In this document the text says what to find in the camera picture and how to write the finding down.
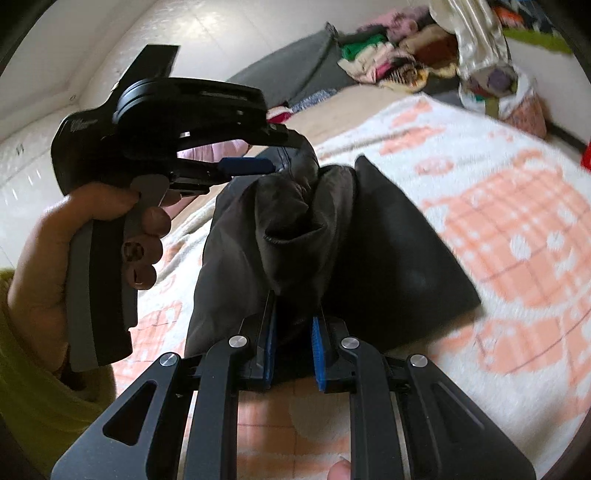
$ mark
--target gray fabric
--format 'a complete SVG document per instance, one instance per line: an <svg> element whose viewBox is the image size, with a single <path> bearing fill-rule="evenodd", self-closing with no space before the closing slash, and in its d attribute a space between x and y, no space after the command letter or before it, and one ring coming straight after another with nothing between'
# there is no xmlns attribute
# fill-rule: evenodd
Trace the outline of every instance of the gray fabric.
<svg viewBox="0 0 591 480"><path fill-rule="evenodd" d="M0 480L45 480L29 463L0 415Z"/></svg>
<svg viewBox="0 0 591 480"><path fill-rule="evenodd" d="M262 90L267 107L295 105L319 90L341 90L356 82L337 65L336 30L325 28L253 63L227 81Z"/></svg>

